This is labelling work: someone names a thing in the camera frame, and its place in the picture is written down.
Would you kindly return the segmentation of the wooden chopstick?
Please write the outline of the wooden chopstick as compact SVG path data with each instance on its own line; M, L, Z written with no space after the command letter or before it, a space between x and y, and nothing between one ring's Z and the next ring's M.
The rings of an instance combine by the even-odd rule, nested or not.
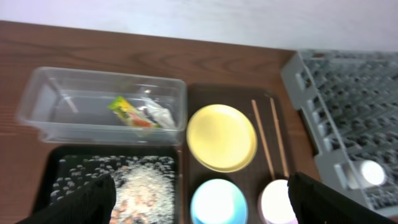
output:
M274 125L275 125L275 131L276 131L276 135L277 135L277 142L278 142L278 147L279 147L279 154L280 154L280 159L281 159L281 163L282 163L283 174L284 174L284 177L288 178L289 177L289 168L287 165L284 144L283 144L282 135L281 135L281 131L280 131L280 123L279 123L279 119L277 116L275 101L273 98L270 99L270 104L271 104Z
M251 104L252 104L252 108L254 110L254 114L255 114L255 117L256 117L256 123L257 123L258 129L259 129L259 134L260 134L260 137L261 137L262 146L264 148L264 153L265 153L265 156L266 156L267 165L268 165L268 168L269 168L271 179L275 180L274 166L273 166L271 155L270 155L269 148L268 148L268 145L267 145L267 140L266 140L266 137L265 137L265 134L264 134L264 129L263 129L263 126L262 126L261 117L259 115L259 110L258 110L258 107L257 107L257 103L256 103L255 100L251 100Z

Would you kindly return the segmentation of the yellow plate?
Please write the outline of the yellow plate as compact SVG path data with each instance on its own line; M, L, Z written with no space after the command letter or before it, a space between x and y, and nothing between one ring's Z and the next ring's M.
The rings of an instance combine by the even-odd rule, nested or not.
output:
M200 108L187 126L187 145L194 158L217 172L236 172L248 166L257 151L257 136L250 120L228 105Z

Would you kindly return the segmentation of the right wooden chopstick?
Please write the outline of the right wooden chopstick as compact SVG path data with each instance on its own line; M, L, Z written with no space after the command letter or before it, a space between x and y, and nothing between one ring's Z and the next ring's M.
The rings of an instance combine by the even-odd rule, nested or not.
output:
M276 135L277 135L277 142L278 142L278 147L279 147L279 154L280 154L280 159L281 159L281 163L282 163L283 174L284 174L284 177L288 178L289 177L289 168L287 165L284 144L283 144L282 135L281 135L281 131L280 131L280 123L279 123L279 119L277 116L275 101L273 98L270 99L270 104L271 104L274 125L275 125L275 131L276 131Z

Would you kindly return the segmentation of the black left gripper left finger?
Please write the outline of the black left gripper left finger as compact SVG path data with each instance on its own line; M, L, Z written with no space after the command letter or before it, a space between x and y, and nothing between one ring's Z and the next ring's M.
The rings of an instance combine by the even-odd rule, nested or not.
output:
M17 224L108 224L115 203L114 179L105 174Z

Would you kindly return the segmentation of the green snack wrapper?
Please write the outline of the green snack wrapper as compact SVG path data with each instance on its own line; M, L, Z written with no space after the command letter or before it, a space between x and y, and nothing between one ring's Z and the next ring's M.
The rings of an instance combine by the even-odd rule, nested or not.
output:
M157 123L146 118L122 96L117 96L116 99L108 105L108 108L127 126L142 128L160 127Z

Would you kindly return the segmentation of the left wooden chopstick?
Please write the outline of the left wooden chopstick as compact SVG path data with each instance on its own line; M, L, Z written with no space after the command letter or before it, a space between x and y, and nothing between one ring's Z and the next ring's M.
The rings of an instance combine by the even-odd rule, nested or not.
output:
M258 107L257 107L257 103L256 103L255 100L251 100L251 104L252 104L252 108L254 110L254 114L255 114L255 117L256 117L256 123L257 123L258 129L259 129L259 134L260 134L260 137L261 137L262 146L264 148L264 153L265 153L265 156L266 156L267 165L268 165L268 168L269 168L271 179L275 180L274 166L273 166L271 155L270 155L269 148L268 148L268 145L267 145L267 140L266 140L266 137L265 137L265 134L264 134L264 129L263 129L263 126L262 126L261 117L259 115L259 110L258 110Z

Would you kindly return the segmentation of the white napkin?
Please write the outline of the white napkin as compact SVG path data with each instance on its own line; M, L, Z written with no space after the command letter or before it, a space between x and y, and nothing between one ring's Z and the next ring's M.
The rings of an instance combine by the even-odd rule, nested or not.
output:
M147 107L149 114L152 116L154 121L163 128L175 128L175 121L172 117L170 110L160 106L154 100L148 97L142 97Z

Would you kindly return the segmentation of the dark brown serving tray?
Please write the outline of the dark brown serving tray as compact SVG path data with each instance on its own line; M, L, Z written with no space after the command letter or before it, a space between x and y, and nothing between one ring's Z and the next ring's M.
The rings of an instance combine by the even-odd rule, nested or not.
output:
M289 135L285 127L282 107L277 95L272 92L259 87L204 83L192 84L188 87L188 115L192 116L197 110L207 105L228 105L240 110L252 122L253 126L258 128L251 104L251 100L255 100L274 166L275 176L284 177L270 104L271 98L275 101L287 165L289 171L293 171L295 164L292 159ZM194 158L189 148L185 146L182 151L182 174L185 223L191 223L192 221L190 216L190 200L194 191L202 183L210 179L226 179L236 184L243 192L248 203L248 223L261 222L257 209L257 199L262 189L271 181L261 140L257 142L257 152L252 162L245 168L230 173L221 173L206 168Z

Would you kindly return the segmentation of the light blue bowl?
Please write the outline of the light blue bowl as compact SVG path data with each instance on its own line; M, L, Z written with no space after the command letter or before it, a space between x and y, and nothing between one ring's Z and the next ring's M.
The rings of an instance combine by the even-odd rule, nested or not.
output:
M242 191L232 182L211 179L194 192L190 216L194 224L246 224L248 203Z

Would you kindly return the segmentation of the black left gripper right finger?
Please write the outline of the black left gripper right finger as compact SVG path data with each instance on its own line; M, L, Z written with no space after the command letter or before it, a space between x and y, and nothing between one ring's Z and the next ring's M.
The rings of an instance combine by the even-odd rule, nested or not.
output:
M394 222L296 172L288 179L290 204L299 224L393 224Z

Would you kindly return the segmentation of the white bowl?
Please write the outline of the white bowl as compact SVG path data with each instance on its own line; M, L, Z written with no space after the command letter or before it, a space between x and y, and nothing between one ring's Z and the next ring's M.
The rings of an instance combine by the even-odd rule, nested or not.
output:
M297 218L289 199L288 181L273 180L258 198L259 216L265 224L297 224Z

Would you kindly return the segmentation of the grey dishwasher rack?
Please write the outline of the grey dishwasher rack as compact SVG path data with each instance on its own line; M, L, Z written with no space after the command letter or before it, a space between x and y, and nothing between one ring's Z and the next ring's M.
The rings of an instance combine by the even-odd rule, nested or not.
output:
M282 81L315 147L322 182L385 217L397 215L397 54L300 50ZM348 187L345 165L371 160L385 184Z

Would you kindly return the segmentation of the black waste tray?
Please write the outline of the black waste tray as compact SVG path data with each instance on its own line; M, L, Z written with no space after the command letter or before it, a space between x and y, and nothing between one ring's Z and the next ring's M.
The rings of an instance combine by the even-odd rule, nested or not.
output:
M151 167L162 173L173 185L173 218L180 221L178 154L172 146L98 146L64 145L56 147L47 159L32 213L55 203L62 197L102 174L111 174L116 187L126 181L135 164Z

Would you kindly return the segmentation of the white paper cup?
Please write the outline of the white paper cup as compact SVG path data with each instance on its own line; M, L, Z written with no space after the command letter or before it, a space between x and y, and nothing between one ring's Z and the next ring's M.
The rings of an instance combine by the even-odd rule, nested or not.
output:
M351 189L367 189L383 185L387 181L383 167L371 160L354 161L353 166L345 165L344 172Z

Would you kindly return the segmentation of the rice food waste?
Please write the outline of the rice food waste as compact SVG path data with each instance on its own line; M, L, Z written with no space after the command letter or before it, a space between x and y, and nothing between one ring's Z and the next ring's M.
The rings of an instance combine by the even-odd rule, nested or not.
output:
M169 156L64 156L52 184L53 204L109 174L116 187L110 223L176 223L175 160Z

